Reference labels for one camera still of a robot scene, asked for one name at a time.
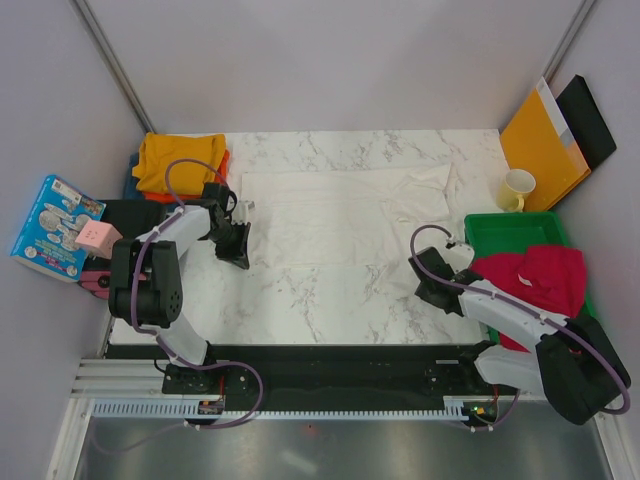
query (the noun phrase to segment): gray wall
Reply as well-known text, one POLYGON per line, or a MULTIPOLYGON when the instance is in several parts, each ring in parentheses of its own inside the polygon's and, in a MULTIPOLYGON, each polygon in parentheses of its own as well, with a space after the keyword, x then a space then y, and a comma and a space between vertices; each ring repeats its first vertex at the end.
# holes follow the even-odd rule
POLYGON ((620 419, 640 454, 640 2, 600 2, 552 83, 559 93, 583 75, 618 150, 557 209, 587 258, 602 321, 635 380, 620 419))
POLYGON ((491 128, 580 0, 90 0, 159 131, 491 128))
POLYGON ((0 477, 43 478, 105 305, 6 253, 45 175, 119 195, 142 132, 66 0, 0 6, 0 477))

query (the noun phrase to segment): yellow binder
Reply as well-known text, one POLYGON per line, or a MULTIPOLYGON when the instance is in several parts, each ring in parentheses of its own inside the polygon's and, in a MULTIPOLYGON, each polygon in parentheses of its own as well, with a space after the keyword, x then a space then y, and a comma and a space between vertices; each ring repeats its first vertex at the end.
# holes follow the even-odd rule
POLYGON ((527 170, 536 179, 525 211, 549 210, 591 173, 544 78, 502 132, 500 142, 509 167, 527 170))

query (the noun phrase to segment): red fabric in bin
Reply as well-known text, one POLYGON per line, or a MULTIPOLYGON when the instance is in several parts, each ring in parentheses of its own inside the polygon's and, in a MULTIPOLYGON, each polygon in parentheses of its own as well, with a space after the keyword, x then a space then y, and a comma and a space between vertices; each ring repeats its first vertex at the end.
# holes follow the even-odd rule
MULTIPOLYGON (((498 253, 479 258, 471 270, 510 295, 550 312, 575 317, 584 305, 587 267, 582 252, 574 248, 537 245, 524 255, 498 253)), ((511 350, 527 351, 502 333, 500 343, 511 350)))

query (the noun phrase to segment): tabletop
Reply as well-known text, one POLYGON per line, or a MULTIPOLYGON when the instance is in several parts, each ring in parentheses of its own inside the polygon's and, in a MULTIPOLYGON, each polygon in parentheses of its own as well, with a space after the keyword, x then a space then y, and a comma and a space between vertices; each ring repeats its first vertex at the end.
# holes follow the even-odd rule
MULTIPOLYGON (((360 171, 450 165, 442 222, 464 239, 469 213, 499 211, 494 202, 508 167, 497 130, 284 132, 227 134, 228 182, 240 190, 247 173, 360 171)), ((211 242, 181 259, 183 312, 196 332, 220 344, 476 343, 475 321, 444 312, 413 292, 406 252, 394 265, 252 265, 220 262, 211 242)), ((112 344, 147 344, 123 320, 112 344)))

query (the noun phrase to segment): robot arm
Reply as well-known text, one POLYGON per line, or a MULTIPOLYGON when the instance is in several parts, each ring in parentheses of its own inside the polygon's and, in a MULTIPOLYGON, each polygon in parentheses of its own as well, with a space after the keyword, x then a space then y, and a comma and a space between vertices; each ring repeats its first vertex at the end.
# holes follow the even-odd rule
POLYGON ((560 415, 579 425, 605 409, 618 397, 620 388, 593 355, 547 322, 551 321, 594 347, 625 386, 631 385, 627 370, 596 319, 589 315, 567 319, 542 310, 501 291, 471 270, 461 269, 464 258, 467 265, 473 258, 468 245, 449 243, 442 252, 452 258, 455 270, 434 247, 419 252, 417 258, 433 275, 474 288, 438 282, 422 272, 412 258, 409 261, 420 278, 416 295, 447 313, 484 323, 528 350, 516 352, 483 342, 474 365, 484 381, 544 395, 560 415))
MULTIPOLYGON (((182 312, 179 259, 198 240, 216 244, 216 256, 242 269, 249 268, 247 238, 251 224, 232 223, 226 211, 228 187, 206 184, 201 199, 189 202, 182 215, 150 244, 143 263, 137 296, 140 327, 156 332, 172 352, 195 365, 213 363, 207 358, 208 343, 194 330, 182 312)), ((113 248, 109 309, 131 325, 133 271, 142 243, 151 232, 135 240, 120 240, 113 248)))

